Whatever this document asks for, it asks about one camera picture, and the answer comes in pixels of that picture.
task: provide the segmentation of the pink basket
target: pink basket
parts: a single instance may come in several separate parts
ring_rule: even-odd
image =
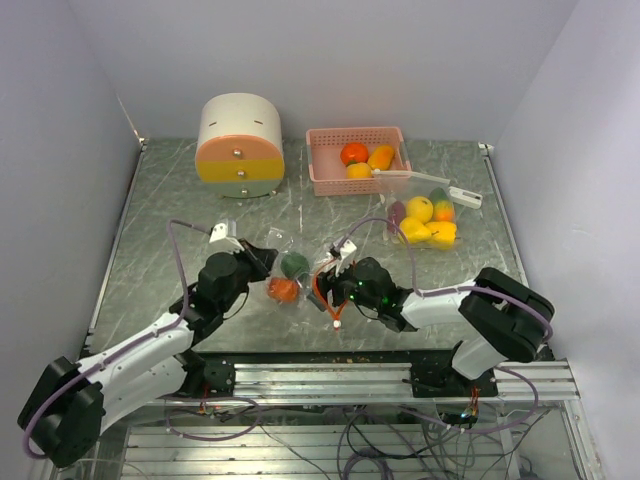
[[[391,145],[396,154],[390,170],[411,171],[407,148],[397,127],[308,130],[307,159],[316,196],[381,193],[380,182],[375,178],[346,178],[346,167],[340,160],[340,152],[351,142],[364,143],[369,153],[380,145]]]

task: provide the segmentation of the yellow drawer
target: yellow drawer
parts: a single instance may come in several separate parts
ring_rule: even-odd
[[[203,182],[281,180],[284,177],[284,161],[282,157],[222,162],[197,161],[196,170]]]

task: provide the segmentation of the orange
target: orange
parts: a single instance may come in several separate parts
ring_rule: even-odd
[[[369,150],[362,143],[347,143],[340,152],[340,160],[345,165],[351,162],[365,163],[369,160]]]

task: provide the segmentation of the gray tabletop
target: gray tabletop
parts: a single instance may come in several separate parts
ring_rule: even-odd
[[[117,240],[108,283],[101,297],[91,345],[99,352],[152,323],[181,295],[165,231],[168,218],[213,225],[235,219],[238,236],[264,246],[271,229],[284,232],[294,249],[318,258],[356,220],[384,216],[378,195],[315,197],[309,179],[303,140],[284,142],[285,179],[273,197],[234,200],[218,198],[195,172],[194,140],[151,140],[142,154],[124,227]],[[458,235],[453,250],[416,251],[418,285],[434,288],[473,278],[485,266],[519,278],[514,250],[500,211],[487,164],[477,143],[408,141],[413,169],[450,178],[452,185],[484,195],[482,208],[456,206]],[[410,286],[407,252],[382,239],[373,223],[354,235],[360,255],[375,257],[394,281]],[[187,275],[194,281],[210,255],[202,235],[176,229]],[[363,318],[353,307],[343,312],[336,332],[327,313],[310,302],[278,306],[266,295],[266,284],[251,285],[240,313],[226,322],[200,351],[353,351],[449,348],[473,338],[468,324],[434,326],[397,334],[377,321]]]

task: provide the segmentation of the toy fruit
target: toy fruit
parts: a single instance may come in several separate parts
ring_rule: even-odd
[[[347,178],[371,178],[371,167],[366,163],[351,163],[347,166]]]
[[[380,145],[373,151],[367,163],[371,170],[389,170],[395,154],[396,152],[391,145]]]
[[[407,216],[407,209],[404,207],[404,203],[399,200],[396,200],[389,207],[389,215],[388,219],[391,220],[395,225],[400,225],[400,222],[405,219]],[[387,225],[387,230],[392,233],[398,233],[398,231],[393,228],[391,225]]]
[[[431,231],[417,218],[407,217],[400,222],[399,226],[409,243],[426,242],[431,238]]]
[[[340,160],[345,165],[351,162],[366,163],[369,160],[369,150],[362,143],[347,143],[340,152]]]
[[[298,252],[288,252],[282,257],[280,270],[289,280],[304,280],[311,271],[306,257]]]
[[[267,295],[282,303],[293,303],[298,298],[300,287],[295,280],[272,277],[269,280]]]
[[[433,246],[442,250],[448,250],[453,247],[456,241],[456,231],[458,227],[453,222],[429,222],[425,225],[431,232],[431,243]]]
[[[407,202],[407,216],[427,223],[433,216],[433,204],[427,197],[413,197]]]
[[[453,222],[456,216],[453,203],[444,189],[438,187],[433,189],[429,195],[433,203],[433,220],[435,222]]]

